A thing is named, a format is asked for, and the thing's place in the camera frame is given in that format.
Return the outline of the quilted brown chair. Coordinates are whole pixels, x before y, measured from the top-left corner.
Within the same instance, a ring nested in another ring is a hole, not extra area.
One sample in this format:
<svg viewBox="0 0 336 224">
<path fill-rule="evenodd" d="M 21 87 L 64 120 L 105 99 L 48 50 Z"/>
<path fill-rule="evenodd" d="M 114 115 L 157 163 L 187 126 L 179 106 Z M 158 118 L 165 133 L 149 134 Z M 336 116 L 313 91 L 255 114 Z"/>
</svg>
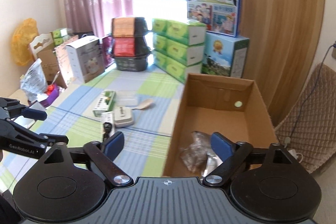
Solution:
<svg viewBox="0 0 336 224">
<path fill-rule="evenodd" d="M 318 64 L 289 114 L 275 129 L 280 143 L 303 155 L 309 172 L 321 168 L 335 155 L 335 71 Z"/>
</svg>

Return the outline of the white appliance box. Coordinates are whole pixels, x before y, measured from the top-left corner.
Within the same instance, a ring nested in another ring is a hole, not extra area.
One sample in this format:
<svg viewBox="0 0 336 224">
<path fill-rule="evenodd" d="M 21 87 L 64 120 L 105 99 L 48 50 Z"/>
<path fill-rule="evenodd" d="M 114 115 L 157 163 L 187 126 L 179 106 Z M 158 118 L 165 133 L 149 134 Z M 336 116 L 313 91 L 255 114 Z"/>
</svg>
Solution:
<svg viewBox="0 0 336 224">
<path fill-rule="evenodd" d="M 87 83 L 105 71 L 105 64 L 96 36 L 84 36 L 66 45 L 73 76 Z"/>
</svg>

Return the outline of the green white medicine box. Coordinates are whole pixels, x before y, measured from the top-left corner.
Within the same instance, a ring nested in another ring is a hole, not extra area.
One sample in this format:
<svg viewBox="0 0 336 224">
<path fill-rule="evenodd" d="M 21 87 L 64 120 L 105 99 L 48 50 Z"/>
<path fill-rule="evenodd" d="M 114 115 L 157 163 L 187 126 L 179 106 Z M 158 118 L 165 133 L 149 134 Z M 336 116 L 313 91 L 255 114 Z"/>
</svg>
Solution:
<svg viewBox="0 0 336 224">
<path fill-rule="evenodd" d="M 114 90 L 104 90 L 100 94 L 92 110 L 95 117 L 100 117 L 103 113 L 112 110 L 115 95 L 116 92 Z"/>
</svg>

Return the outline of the brown cardboard box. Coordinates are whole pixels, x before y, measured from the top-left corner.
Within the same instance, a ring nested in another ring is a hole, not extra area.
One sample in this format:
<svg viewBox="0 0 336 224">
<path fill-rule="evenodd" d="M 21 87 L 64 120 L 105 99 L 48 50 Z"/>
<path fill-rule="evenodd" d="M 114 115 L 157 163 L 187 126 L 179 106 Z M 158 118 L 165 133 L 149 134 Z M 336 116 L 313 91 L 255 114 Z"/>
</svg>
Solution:
<svg viewBox="0 0 336 224">
<path fill-rule="evenodd" d="M 267 148 L 277 137 L 255 81 L 190 73 L 179 104 L 163 175 L 191 177 L 180 152 L 200 131 Z"/>
</svg>

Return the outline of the green tissue pack stack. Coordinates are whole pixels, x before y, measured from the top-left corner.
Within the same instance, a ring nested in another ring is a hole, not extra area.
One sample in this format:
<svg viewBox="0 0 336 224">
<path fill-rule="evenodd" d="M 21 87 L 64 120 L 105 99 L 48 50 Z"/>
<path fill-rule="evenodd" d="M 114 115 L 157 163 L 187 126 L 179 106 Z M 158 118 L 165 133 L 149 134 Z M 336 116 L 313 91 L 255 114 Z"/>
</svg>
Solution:
<svg viewBox="0 0 336 224">
<path fill-rule="evenodd" d="M 154 64 L 181 83 L 189 73 L 201 73 L 206 29 L 193 19 L 153 19 Z"/>
</svg>

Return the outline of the clear plastic case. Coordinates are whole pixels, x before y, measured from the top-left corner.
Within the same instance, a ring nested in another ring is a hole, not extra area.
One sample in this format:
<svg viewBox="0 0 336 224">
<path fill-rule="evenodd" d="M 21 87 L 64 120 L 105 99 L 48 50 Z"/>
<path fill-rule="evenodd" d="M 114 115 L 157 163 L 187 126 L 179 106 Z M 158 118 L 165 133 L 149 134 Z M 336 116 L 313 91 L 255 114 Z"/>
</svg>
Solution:
<svg viewBox="0 0 336 224">
<path fill-rule="evenodd" d="M 138 95 L 136 91 L 132 90 L 119 90 L 116 91 L 116 104 L 118 106 L 137 106 L 138 105 Z"/>
</svg>

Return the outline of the blue milk carton lower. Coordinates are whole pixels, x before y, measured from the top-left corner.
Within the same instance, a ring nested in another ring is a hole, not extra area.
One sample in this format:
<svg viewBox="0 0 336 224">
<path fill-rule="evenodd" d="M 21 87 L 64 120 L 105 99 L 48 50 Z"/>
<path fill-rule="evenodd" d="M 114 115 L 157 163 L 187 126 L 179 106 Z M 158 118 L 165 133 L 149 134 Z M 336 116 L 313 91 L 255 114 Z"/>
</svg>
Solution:
<svg viewBox="0 0 336 224">
<path fill-rule="evenodd" d="M 249 39 L 206 33 L 202 73 L 242 78 L 247 58 Z"/>
</svg>

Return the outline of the white power strip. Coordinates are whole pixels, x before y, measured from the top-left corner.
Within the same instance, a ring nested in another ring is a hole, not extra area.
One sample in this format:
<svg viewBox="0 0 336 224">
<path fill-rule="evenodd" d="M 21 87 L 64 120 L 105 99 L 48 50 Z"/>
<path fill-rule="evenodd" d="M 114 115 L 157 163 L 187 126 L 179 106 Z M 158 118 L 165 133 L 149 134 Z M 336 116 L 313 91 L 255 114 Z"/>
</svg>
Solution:
<svg viewBox="0 0 336 224">
<path fill-rule="evenodd" d="M 296 152 L 295 149 L 292 149 L 289 147 L 290 145 L 290 141 L 291 141 L 291 138 L 289 136 L 287 136 L 285 139 L 284 139 L 284 147 L 288 150 L 288 152 L 299 162 L 301 163 L 303 161 L 303 154 L 302 153 L 299 153 L 299 152 Z"/>
</svg>

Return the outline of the plaid tablecloth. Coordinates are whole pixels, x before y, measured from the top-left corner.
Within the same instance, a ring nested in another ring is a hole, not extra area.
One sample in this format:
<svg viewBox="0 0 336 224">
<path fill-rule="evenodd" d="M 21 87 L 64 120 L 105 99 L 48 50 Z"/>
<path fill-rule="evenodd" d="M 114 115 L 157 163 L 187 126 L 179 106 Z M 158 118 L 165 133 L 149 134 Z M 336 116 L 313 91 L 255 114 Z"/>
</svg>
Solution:
<svg viewBox="0 0 336 224">
<path fill-rule="evenodd" d="M 97 117 L 93 109 L 106 90 L 128 91 L 138 103 L 153 100 L 149 108 L 133 110 L 134 124 L 122 128 L 125 144 L 116 164 L 132 178 L 160 176 L 183 84 L 154 65 L 144 72 L 112 69 L 86 84 L 75 81 L 47 108 L 48 118 L 35 122 L 31 129 L 36 133 L 67 135 L 69 147 L 101 140 L 103 124 L 112 122 L 112 115 Z"/>
</svg>

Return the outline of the clear bag with rings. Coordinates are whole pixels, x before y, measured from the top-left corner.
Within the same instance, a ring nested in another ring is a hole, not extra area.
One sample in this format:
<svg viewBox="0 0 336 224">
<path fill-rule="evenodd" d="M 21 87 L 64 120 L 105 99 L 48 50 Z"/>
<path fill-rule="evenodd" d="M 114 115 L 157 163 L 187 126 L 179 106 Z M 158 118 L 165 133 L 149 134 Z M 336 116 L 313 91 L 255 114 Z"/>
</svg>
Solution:
<svg viewBox="0 0 336 224">
<path fill-rule="evenodd" d="M 181 149 L 180 158 L 189 172 L 198 174 L 203 179 L 223 161 L 211 148 L 210 135 L 193 131 L 191 136 L 193 141 L 186 148 Z"/>
</svg>

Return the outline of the stacked black food containers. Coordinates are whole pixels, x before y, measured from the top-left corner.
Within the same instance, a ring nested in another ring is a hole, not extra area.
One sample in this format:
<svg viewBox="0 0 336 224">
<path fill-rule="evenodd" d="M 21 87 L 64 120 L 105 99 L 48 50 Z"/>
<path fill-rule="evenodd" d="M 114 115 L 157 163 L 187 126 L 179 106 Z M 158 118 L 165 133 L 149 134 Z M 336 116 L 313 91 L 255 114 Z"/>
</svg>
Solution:
<svg viewBox="0 0 336 224">
<path fill-rule="evenodd" d="M 119 71 L 141 72 L 147 69 L 151 54 L 145 35 L 149 32 L 143 17 L 112 19 L 112 58 Z"/>
</svg>

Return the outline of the white printed plastic bag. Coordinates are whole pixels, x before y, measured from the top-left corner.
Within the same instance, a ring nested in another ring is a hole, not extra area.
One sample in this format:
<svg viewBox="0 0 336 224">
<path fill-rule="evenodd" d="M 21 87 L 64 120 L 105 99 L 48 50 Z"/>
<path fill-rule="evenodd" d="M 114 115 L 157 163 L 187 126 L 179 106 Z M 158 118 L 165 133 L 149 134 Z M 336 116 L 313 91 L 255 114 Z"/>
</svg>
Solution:
<svg viewBox="0 0 336 224">
<path fill-rule="evenodd" d="M 27 99 L 34 102 L 47 90 L 48 84 L 42 68 L 41 59 L 37 59 L 20 79 L 20 89 Z"/>
</svg>

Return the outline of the white plug night light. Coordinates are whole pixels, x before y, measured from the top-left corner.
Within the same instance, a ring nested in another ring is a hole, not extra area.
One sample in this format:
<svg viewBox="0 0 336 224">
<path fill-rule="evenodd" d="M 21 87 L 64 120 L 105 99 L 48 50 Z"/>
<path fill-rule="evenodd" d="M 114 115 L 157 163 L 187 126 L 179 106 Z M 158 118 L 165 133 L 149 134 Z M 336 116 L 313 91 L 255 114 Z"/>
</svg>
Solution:
<svg viewBox="0 0 336 224">
<path fill-rule="evenodd" d="M 127 127 L 134 124 L 133 110 L 126 106 L 117 106 L 113 110 L 113 123 L 117 128 Z"/>
</svg>

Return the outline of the wall power socket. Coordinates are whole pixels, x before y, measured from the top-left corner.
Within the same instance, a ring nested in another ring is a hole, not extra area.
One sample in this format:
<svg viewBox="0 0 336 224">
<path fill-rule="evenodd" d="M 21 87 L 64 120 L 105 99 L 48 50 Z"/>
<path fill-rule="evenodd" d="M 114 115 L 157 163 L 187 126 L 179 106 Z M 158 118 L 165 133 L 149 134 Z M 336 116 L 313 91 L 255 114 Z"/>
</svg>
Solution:
<svg viewBox="0 0 336 224">
<path fill-rule="evenodd" d="M 333 50 L 332 50 L 332 53 L 331 53 L 331 57 L 333 59 L 336 59 L 336 42 L 333 43 Z"/>
</svg>

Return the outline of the white ointment box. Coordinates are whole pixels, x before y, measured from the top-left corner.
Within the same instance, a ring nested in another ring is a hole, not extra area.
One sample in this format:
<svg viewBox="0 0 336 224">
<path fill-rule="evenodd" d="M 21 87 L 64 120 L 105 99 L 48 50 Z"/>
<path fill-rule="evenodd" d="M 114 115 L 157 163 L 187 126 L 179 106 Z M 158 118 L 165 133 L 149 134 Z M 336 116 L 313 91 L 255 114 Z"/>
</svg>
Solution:
<svg viewBox="0 0 336 224">
<path fill-rule="evenodd" d="M 106 139 L 111 137 L 115 132 L 113 112 L 110 111 L 102 113 L 101 122 L 102 122 L 102 140 L 105 141 Z"/>
</svg>

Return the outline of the brown printed cardboard carton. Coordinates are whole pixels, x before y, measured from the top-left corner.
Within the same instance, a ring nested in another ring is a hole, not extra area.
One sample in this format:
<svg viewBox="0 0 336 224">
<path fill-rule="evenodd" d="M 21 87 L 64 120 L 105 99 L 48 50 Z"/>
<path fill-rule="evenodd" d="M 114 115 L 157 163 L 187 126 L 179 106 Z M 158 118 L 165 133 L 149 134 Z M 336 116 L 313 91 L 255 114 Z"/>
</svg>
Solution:
<svg viewBox="0 0 336 224">
<path fill-rule="evenodd" d="M 60 44 L 59 46 L 55 47 L 55 54 L 58 60 L 58 65 L 60 69 L 60 73 L 62 74 L 62 78 L 65 83 L 65 87 L 67 87 L 73 80 L 74 74 L 72 72 L 70 58 L 68 57 L 66 46 L 69 43 L 76 41 L 79 37 L 77 35 L 72 36 L 66 42 Z"/>
</svg>

